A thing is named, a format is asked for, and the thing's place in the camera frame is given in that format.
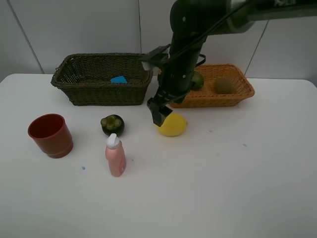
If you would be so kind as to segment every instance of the blue object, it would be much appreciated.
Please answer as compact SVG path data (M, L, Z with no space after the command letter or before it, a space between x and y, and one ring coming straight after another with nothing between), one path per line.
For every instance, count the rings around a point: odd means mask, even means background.
M127 80L125 80L125 77L123 76L119 76L119 77L116 77L116 78L112 78L110 80L111 83L127 83Z

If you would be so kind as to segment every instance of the lemon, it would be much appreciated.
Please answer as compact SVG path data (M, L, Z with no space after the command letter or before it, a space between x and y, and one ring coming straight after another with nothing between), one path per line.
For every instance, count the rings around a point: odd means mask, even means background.
M181 114L172 113L167 116L161 127L156 127L165 136L178 136L186 130L187 121Z

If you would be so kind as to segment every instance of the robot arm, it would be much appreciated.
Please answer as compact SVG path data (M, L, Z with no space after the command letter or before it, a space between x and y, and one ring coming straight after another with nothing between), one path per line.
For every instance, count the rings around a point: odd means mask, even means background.
M158 91L148 100L154 124L161 126L190 92L192 76L208 35L243 33L256 20L317 15L317 0L177 0L170 13L170 45L144 55L144 66L161 69Z

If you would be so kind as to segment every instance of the pink bottle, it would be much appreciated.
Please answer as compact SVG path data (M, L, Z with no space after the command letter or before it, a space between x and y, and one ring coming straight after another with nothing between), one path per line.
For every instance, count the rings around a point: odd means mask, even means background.
M125 170L126 160L122 142L114 133L107 140L106 159L108 160L112 176L121 176Z

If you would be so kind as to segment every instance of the orange wicker basket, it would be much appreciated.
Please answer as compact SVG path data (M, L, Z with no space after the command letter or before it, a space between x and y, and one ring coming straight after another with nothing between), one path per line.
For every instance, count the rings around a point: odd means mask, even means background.
M181 104L171 103L174 108L232 107L254 96L254 89L241 70L233 64L204 64L195 68L205 79L199 91L190 91ZM214 83L219 77L228 77L234 87L232 94L217 94Z

